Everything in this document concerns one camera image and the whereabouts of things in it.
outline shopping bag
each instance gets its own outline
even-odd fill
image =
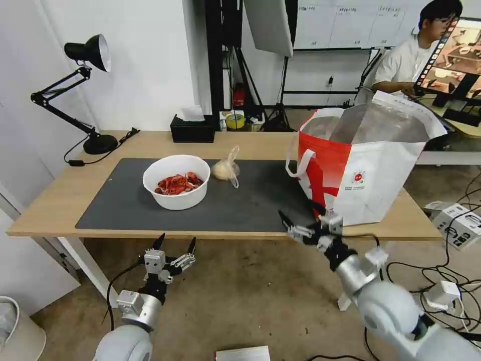
[[[377,92],[369,105],[319,109],[302,126],[286,171],[344,225],[382,221],[425,144],[446,134],[423,106]],[[298,167],[289,169],[295,140]]]

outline tissue box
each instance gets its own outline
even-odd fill
[[[448,243],[462,250],[481,239],[481,217],[469,209],[452,202],[432,202],[424,207],[429,219]]]
[[[213,143],[215,127],[212,115],[204,115],[203,122],[187,122],[177,115],[170,124],[174,143]]]

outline black tissue box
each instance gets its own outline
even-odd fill
[[[212,115],[204,115],[203,122],[186,122],[177,115],[170,124],[174,143],[213,143],[215,127]]]

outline person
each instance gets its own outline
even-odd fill
[[[371,90],[414,94],[414,82],[434,52],[437,42],[462,13],[459,0],[433,0],[421,11],[419,34],[411,36],[385,55]]]

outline monitor screen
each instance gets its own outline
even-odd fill
[[[416,86],[453,99],[481,102],[481,19],[453,21]]]

